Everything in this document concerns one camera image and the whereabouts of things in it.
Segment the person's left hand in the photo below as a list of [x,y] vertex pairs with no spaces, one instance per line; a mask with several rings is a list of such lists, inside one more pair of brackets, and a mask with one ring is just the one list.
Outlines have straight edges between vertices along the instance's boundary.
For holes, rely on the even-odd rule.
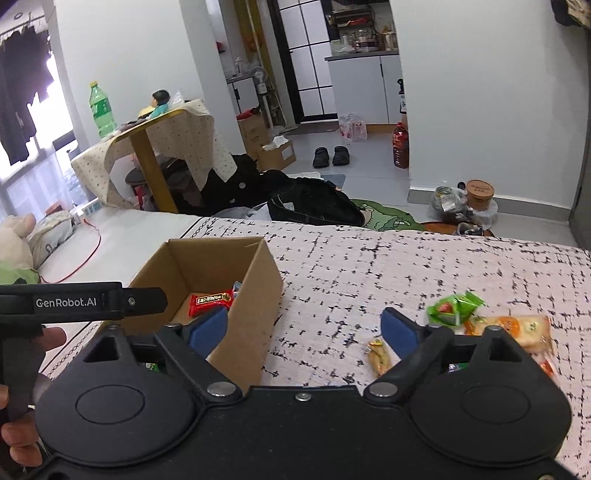
[[[65,344],[66,333],[59,327],[44,328],[43,335],[35,339],[45,351]],[[42,454],[37,444],[39,435],[32,413],[1,427],[2,441],[9,447],[11,458],[23,467],[36,468],[42,464]]]

